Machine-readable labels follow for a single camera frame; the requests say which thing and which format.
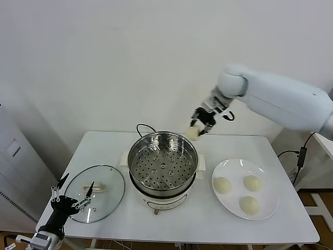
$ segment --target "white plate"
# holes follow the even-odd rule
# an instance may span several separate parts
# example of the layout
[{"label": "white plate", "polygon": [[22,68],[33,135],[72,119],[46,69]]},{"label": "white plate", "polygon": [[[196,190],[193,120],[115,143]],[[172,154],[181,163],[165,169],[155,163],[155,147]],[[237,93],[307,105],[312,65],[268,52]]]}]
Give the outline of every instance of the white plate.
[{"label": "white plate", "polygon": [[[251,192],[244,186],[246,176],[257,176],[262,183],[258,192]],[[232,189],[227,194],[220,194],[214,188],[214,180],[218,177],[225,177],[231,183]],[[255,164],[242,159],[229,159],[218,164],[212,175],[214,193],[230,212],[249,220],[262,220],[271,216],[279,204],[279,195],[274,188],[267,173]],[[252,196],[260,204],[260,211],[256,215],[248,215],[239,206],[239,201],[244,196]]]}]

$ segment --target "floor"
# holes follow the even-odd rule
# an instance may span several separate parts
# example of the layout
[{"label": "floor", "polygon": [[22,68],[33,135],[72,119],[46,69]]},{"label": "floor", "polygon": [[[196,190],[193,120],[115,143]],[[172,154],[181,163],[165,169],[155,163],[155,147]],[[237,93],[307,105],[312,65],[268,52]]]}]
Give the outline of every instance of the floor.
[{"label": "floor", "polygon": [[[299,196],[304,204],[304,206],[314,206],[314,202],[309,193],[299,193]],[[324,201],[326,207],[333,215],[333,193],[320,193],[322,200]],[[325,224],[324,219],[321,216],[311,216],[311,220],[314,223],[320,237],[320,244],[325,245],[331,250],[333,250],[333,233],[329,231],[328,227]],[[0,232],[0,249],[3,249],[4,242],[3,236],[10,234],[9,232]],[[85,241],[86,247],[90,247],[90,240]],[[130,242],[124,242],[125,246],[131,247]],[[16,243],[17,247],[15,250],[25,250],[26,244],[24,243]],[[253,246],[253,250],[262,250],[264,246],[256,245]],[[118,249],[123,250],[123,247],[117,244],[115,241],[104,241],[98,240],[96,244],[96,248],[101,249]],[[292,247],[291,250],[297,250],[296,246]],[[174,244],[170,243],[143,243],[143,242],[133,242],[133,250],[177,250]],[[60,250],[72,250],[69,246],[64,244]],[[188,244],[186,250],[247,250],[247,246],[237,246],[237,245],[205,245],[199,244],[196,246],[195,244]],[[325,250],[324,247],[318,245],[305,245],[302,247],[302,250]]]}]

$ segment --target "white robotic arm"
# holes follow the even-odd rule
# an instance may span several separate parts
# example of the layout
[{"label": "white robotic arm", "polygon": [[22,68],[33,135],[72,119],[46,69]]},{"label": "white robotic arm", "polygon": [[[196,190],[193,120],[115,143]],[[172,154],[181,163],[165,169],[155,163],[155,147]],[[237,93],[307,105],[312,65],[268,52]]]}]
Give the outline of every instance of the white robotic arm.
[{"label": "white robotic arm", "polygon": [[219,75],[217,86],[192,116],[191,126],[199,119],[208,133],[215,125],[213,116],[225,114],[233,99],[282,126],[299,131],[318,132],[333,140],[333,101],[312,85],[277,74],[231,65]]},{"label": "white robotic arm", "polygon": [[69,173],[63,177],[56,186],[52,186],[51,207],[53,212],[46,225],[41,226],[32,238],[18,235],[17,242],[27,243],[26,250],[58,250],[62,246],[65,237],[64,225],[71,215],[76,215],[81,209],[88,206],[92,199],[94,182],[88,189],[82,201],[77,201],[64,195],[59,195],[59,190],[65,183]]}]

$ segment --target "white table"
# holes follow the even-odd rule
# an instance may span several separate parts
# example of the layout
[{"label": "white table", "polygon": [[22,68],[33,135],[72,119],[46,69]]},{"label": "white table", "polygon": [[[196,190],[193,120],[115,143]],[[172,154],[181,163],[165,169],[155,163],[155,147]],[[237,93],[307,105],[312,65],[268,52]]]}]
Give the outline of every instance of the white table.
[{"label": "white table", "polygon": [[320,146],[325,150],[325,152],[329,155],[331,159],[333,159],[333,141],[323,137],[322,135],[315,133],[313,135],[315,139],[318,141]]},{"label": "white table", "polygon": [[[71,159],[64,175],[70,173],[62,191],[82,170],[93,165],[118,167],[122,154],[139,138],[137,133],[87,132]],[[125,241],[183,242],[213,244],[294,244],[315,243],[319,235],[290,183],[267,138],[261,136],[205,135],[194,143],[204,154],[206,174],[195,180],[188,200],[180,207],[155,216],[144,206],[129,175],[118,208],[105,219],[82,224],[69,219],[66,237],[98,238]],[[214,167],[228,158],[242,158],[261,166],[279,190],[276,213],[250,221],[224,208],[215,197],[211,174]],[[52,213],[48,204],[36,229]]]}]

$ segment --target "white wall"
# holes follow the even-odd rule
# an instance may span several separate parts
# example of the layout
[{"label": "white wall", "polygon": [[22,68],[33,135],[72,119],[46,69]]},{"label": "white wall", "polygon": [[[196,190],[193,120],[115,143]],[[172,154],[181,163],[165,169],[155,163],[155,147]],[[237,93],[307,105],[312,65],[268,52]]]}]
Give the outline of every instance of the white wall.
[{"label": "white wall", "polygon": [[[324,87],[333,2],[0,1],[0,100],[59,176],[88,130],[183,132],[227,63]],[[281,127],[235,101],[212,133]]]}]

